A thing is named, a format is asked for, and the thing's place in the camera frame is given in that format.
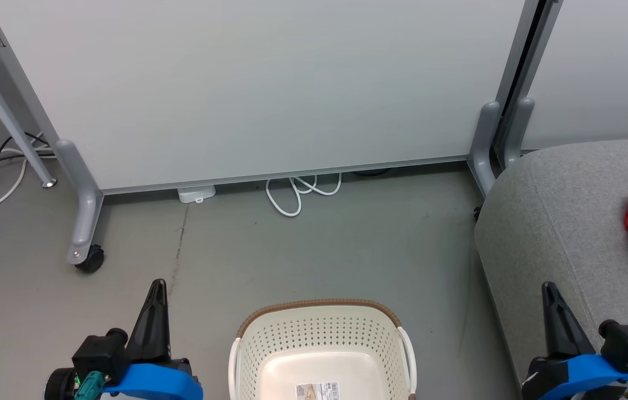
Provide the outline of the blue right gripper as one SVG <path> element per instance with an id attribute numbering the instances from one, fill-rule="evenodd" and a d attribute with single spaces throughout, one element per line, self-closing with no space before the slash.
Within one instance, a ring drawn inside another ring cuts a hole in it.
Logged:
<path id="1" fill-rule="evenodd" d="M 547 358 L 530 362 L 521 384 L 522 399 L 568 399 L 578 393 L 628 381 L 605 358 L 595 354 L 587 334 L 553 282 L 541 286 Z"/>

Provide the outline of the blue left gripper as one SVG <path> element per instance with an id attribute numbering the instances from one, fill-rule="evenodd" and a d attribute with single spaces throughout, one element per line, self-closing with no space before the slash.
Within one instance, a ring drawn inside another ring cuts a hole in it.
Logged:
<path id="1" fill-rule="evenodd" d="M 154 279 L 126 347 L 133 363 L 100 399 L 203 399 L 204 390 L 188 359 L 171 358 L 168 289 Z"/>

